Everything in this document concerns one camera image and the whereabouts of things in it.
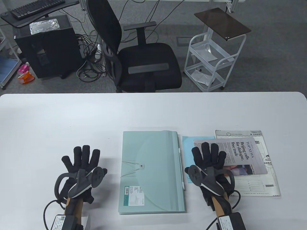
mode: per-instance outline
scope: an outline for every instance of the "brown glass tabletop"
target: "brown glass tabletop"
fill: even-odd
[[[251,32],[249,28],[222,11],[220,8],[206,10],[195,13],[194,15],[226,41]]]

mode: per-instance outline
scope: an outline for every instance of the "barcode label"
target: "barcode label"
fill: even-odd
[[[125,195],[129,194],[129,187],[125,187]]]

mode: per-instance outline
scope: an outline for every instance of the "magazine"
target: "magazine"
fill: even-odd
[[[277,177],[261,131],[216,130],[215,134],[216,138],[245,138],[252,136],[255,140],[267,174],[235,176],[235,189],[242,196],[281,196]]]
[[[231,170],[234,176],[267,173],[260,152],[252,137],[194,140],[194,146],[201,151],[203,142],[208,142],[209,146],[212,143],[216,143],[219,146],[219,151],[226,152],[224,169]]]

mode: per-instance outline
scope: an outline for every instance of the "computer tower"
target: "computer tower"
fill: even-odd
[[[38,78],[65,78],[83,64],[79,44],[67,15],[44,17],[37,21],[50,19],[57,19],[58,29],[31,34],[30,25],[27,25],[14,28],[14,39]]]

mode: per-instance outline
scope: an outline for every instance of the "gray carpet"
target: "gray carpet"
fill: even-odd
[[[119,17],[126,1],[110,1]],[[165,18],[179,2],[161,1],[153,17],[157,23]],[[121,24],[144,22],[155,4],[146,1],[137,4],[130,1],[122,15]],[[224,4],[215,4],[222,9]],[[182,3],[157,29],[159,42],[169,44],[183,69],[187,47],[177,47],[176,37],[194,36],[202,32],[203,25],[193,14],[205,10],[206,3]],[[73,16],[84,19],[79,6],[67,8]],[[307,95],[307,1],[306,0],[246,0],[240,3],[232,16],[248,26],[252,32],[247,35],[246,43],[235,64],[224,91],[299,91]],[[82,33],[79,23],[73,23],[76,33]],[[84,24],[85,29],[92,26]],[[6,35],[12,39],[9,26],[2,27]],[[149,38],[155,42],[156,35]],[[136,41],[121,45],[135,45]],[[169,92],[198,92],[193,82],[183,75],[182,86]],[[62,80],[59,77],[35,79],[33,82],[20,85],[13,78],[4,93],[109,93],[115,92],[113,82],[100,78],[93,83],[81,82],[75,73]]]

